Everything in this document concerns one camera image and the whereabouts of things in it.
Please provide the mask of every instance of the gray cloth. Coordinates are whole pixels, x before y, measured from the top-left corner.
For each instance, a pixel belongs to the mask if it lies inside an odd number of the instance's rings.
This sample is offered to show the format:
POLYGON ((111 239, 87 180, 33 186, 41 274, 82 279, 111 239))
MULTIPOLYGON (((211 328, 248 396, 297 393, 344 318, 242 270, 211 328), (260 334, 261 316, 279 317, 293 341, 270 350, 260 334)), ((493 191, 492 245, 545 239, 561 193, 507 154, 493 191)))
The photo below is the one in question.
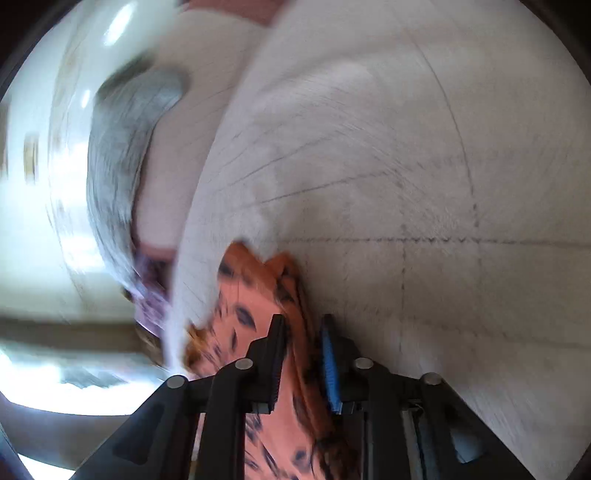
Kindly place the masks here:
POLYGON ((100 254, 111 275, 134 289, 131 215, 144 156, 158 120, 183 95, 173 70, 145 69, 143 59, 107 80, 97 93, 88 145, 86 201, 100 254))

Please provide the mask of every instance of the silver screw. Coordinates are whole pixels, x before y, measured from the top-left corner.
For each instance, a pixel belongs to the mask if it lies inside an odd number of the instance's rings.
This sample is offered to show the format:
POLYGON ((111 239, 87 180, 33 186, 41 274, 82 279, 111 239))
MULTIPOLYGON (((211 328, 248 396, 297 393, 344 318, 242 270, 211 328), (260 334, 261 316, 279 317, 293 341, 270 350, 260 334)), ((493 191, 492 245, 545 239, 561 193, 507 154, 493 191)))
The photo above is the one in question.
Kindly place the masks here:
POLYGON ((234 364, 238 370, 249 370, 254 365, 250 358, 241 358, 234 364))
POLYGON ((178 388, 182 387, 185 383, 185 378, 182 375, 175 375, 174 377, 170 377, 166 381, 166 386, 168 388, 178 388))
POLYGON ((357 360, 355 360, 355 366, 360 370, 369 370, 374 365, 374 361, 370 360, 369 358, 365 358, 364 356, 360 356, 357 360))
POLYGON ((429 372, 421 377, 427 385, 439 385, 442 382, 441 375, 429 372))

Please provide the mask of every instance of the orange cloth with black spots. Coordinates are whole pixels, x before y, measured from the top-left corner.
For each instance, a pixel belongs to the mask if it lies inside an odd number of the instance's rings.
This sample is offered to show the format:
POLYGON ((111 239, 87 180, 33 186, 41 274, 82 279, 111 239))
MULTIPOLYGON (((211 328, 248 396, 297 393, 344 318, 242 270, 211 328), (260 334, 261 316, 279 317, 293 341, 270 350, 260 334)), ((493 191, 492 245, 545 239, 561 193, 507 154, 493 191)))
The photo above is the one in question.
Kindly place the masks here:
POLYGON ((345 479, 357 455, 335 428, 321 394, 317 329, 306 308, 300 272, 286 253, 263 263, 243 244, 226 250, 218 272, 219 301, 207 333, 190 328, 187 368, 215 375, 246 356, 253 340, 267 336, 274 314, 288 324, 279 399, 270 415, 247 414, 245 478, 345 479))

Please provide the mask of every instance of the orange patterned garment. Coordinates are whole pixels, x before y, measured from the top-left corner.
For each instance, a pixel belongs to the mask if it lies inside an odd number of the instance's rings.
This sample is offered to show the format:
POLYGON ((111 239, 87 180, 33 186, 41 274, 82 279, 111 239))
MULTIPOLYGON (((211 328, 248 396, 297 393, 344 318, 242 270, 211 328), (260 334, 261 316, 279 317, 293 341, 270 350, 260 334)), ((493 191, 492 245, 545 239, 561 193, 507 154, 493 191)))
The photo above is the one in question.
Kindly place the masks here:
POLYGON ((245 478, 332 480, 357 472, 357 455, 335 428, 321 394, 317 329, 308 315, 299 270, 286 253, 263 263, 233 243, 218 272, 219 301, 206 333, 190 328, 187 368, 215 375, 267 336, 274 314, 288 324, 279 399, 270 415, 246 416, 245 478))

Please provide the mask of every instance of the gray fabric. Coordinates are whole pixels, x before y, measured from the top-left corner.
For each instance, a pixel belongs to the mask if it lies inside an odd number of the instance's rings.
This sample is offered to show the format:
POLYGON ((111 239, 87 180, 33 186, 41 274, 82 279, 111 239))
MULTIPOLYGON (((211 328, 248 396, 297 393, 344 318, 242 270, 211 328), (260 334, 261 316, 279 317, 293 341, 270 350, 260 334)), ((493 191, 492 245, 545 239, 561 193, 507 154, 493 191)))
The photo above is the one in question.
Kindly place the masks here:
POLYGON ((158 120, 183 95, 174 70, 144 69, 130 63, 97 93, 88 145, 86 201, 100 254, 113 277, 133 290, 131 214, 140 172, 158 120))

